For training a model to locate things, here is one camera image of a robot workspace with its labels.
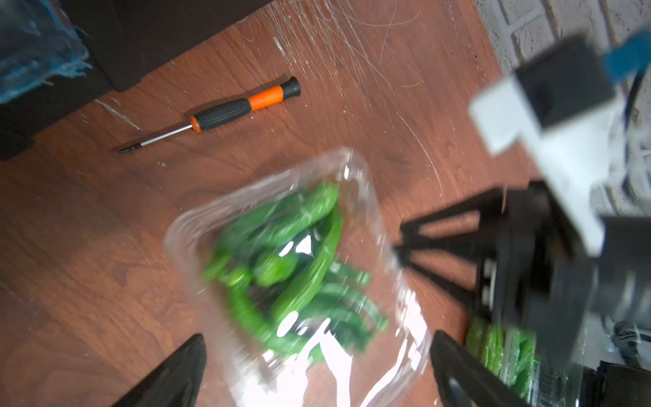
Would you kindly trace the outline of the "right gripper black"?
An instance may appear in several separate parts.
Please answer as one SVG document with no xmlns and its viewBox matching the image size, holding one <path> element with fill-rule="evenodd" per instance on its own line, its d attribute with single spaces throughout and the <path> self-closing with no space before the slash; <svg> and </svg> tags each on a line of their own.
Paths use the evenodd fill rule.
<svg viewBox="0 0 651 407">
<path fill-rule="evenodd" d="M 566 366 L 586 318 L 605 315 L 650 328 L 650 220 L 600 215 L 605 240 L 588 254 L 573 225 L 541 182 L 525 189 L 491 188 L 446 208 L 403 221 L 404 242 L 423 225 L 478 213 L 490 230 L 497 266 L 492 317 L 537 336 L 545 358 Z M 463 288 L 393 247 L 398 262 L 467 310 L 481 310 L 478 291 Z M 430 360 L 443 406 L 521 406 L 528 403 L 444 331 L 435 332 Z"/>
</svg>

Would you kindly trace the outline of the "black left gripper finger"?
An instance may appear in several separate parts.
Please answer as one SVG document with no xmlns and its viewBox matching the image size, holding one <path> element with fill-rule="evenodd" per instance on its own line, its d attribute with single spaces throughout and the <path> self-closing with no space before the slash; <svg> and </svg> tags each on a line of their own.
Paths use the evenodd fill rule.
<svg viewBox="0 0 651 407">
<path fill-rule="evenodd" d="M 196 405 L 207 364 L 204 337 L 196 333 L 114 406 Z"/>
</svg>

